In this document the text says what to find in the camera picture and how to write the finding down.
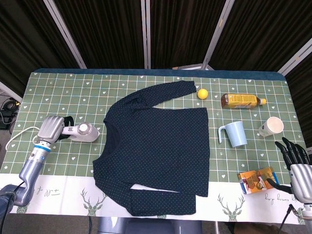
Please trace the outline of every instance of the table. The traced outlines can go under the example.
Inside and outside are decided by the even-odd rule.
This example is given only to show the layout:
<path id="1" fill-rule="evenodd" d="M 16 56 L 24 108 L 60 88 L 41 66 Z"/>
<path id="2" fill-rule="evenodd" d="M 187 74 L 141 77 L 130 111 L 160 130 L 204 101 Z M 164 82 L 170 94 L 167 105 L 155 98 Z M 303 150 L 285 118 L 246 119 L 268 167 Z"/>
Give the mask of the table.
<path id="1" fill-rule="evenodd" d="M 209 91 L 206 100 L 196 93 L 159 104 L 158 108 L 206 107 L 210 135 L 209 196 L 196 197 L 196 214 L 163 215 L 158 218 L 281 222 L 288 204 L 303 207 L 291 195 L 271 189 L 243 195 L 237 173 L 272 166 L 281 184 L 290 178 L 274 141 L 285 136 L 305 148 L 292 98 L 285 78 L 273 72 L 39 69 L 30 75 L 13 136 L 30 127 L 40 127 L 48 115 L 72 116 L 75 123 L 89 122 L 100 131 L 93 143 L 56 142 L 35 186 L 29 206 L 12 212 L 129 217 L 129 213 L 99 190 L 93 179 L 92 161 L 106 141 L 103 119 L 110 106 L 136 90 L 164 82 L 193 80 L 196 88 Z M 222 109 L 223 93 L 253 93 L 267 104 L 252 110 Z M 265 138 L 257 129 L 270 116 L 283 120 L 284 131 Z M 242 120 L 248 144 L 231 148 L 228 139 L 218 143 L 218 127 Z M 35 131 L 12 141 L 0 170 L 0 187 L 19 184 L 18 175 L 33 148 Z M 299 220 L 290 215 L 288 223 Z"/>

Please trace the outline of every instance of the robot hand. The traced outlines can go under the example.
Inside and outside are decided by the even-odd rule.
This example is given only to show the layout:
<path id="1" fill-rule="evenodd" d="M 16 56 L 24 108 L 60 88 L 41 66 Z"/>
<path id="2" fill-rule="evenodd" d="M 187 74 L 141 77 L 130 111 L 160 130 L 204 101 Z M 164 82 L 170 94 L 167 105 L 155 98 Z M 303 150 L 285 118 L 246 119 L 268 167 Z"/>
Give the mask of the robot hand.
<path id="1" fill-rule="evenodd" d="M 284 137 L 282 140 L 286 147 L 277 141 L 275 144 L 283 154 L 289 170 L 291 187 L 278 185 L 272 179 L 268 179 L 268 182 L 278 190 L 294 194 L 301 203 L 312 203 L 312 162 L 307 152 L 300 145 L 293 144 Z"/>

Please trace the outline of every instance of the robotic arm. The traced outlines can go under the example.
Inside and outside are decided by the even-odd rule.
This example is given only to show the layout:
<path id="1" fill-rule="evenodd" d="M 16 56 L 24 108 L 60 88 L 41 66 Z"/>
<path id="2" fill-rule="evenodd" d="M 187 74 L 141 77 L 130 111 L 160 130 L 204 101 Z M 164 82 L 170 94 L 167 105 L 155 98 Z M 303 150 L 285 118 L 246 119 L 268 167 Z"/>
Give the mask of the robotic arm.
<path id="1" fill-rule="evenodd" d="M 51 145 L 57 140 L 69 138 L 74 141 L 92 142 L 99 136 L 98 130 L 90 123 L 81 123 L 73 126 L 72 117 L 47 117 L 38 132 L 37 144 L 34 145 L 19 177 L 24 181 L 25 187 L 6 185 L 0 191 L 0 218 L 7 211 L 10 212 L 14 205 L 26 206 L 33 197 L 34 186 L 40 171 L 51 152 Z"/>
<path id="2" fill-rule="evenodd" d="M 274 188 L 294 194 L 296 199 L 304 204 L 302 217 L 299 217 L 292 205 L 291 208 L 298 218 L 305 220 L 308 233 L 312 233 L 312 161 L 300 145 L 293 144 L 284 137 L 282 140 L 286 147 L 277 141 L 275 144 L 283 154 L 291 177 L 291 186 L 278 185 L 272 179 L 267 180 Z"/>

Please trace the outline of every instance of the white cord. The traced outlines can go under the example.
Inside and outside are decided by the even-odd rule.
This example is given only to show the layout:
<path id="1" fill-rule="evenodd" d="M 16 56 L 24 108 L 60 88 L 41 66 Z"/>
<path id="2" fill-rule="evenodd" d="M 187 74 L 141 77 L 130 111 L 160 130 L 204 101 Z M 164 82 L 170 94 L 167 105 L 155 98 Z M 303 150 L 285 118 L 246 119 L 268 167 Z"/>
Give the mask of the white cord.
<path id="1" fill-rule="evenodd" d="M 6 122 L 4 122 L 4 118 L 3 118 L 3 115 L 2 115 L 2 113 L 0 112 L 0 115 L 1 115 L 1 118 L 2 118 L 2 122 L 3 122 L 3 124 L 10 124 L 10 123 L 13 123 L 14 121 L 11 121 L 11 122 L 9 122 L 9 123 L 6 123 Z"/>
<path id="2" fill-rule="evenodd" d="M 5 149 L 8 150 L 9 144 L 12 142 L 12 140 L 14 140 L 15 138 L 17 138 L 17 137 L 18 137 L 19 135 L 21 135 L 23 132 L 26 132 L 27 130 L 32 129 L 32 128 L 35 128 L 35 129 L 39 130 L 39 128 L 37 128 L 37 127 L 35 127 L 35 126 L 24 129 L 23 131 L 21 131 L 20 133 L 18 133 L 16 136 L 12 137 L 12 138 L 9 140 L 8 143 L 6 143 Z"/>

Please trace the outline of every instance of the polka dot shirt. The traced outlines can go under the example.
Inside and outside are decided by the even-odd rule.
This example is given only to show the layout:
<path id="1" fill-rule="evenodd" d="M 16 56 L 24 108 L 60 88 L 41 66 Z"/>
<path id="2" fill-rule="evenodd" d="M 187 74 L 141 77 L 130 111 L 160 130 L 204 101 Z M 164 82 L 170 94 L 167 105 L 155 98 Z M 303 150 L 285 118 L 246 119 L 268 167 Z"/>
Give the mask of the polka dot shirt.
<path id="1" fill-rule="evenodd" d="M 94 179 L 133 216 L 194 214 L 195 195 L 208 196 L 207 109 L 154 107 L 195 92 L 193 81 L 154 85 L 119 100 L 106 114 L 106 143 L 93 161 Z M 134 184 L 158 190 L 131 189 Z"/>

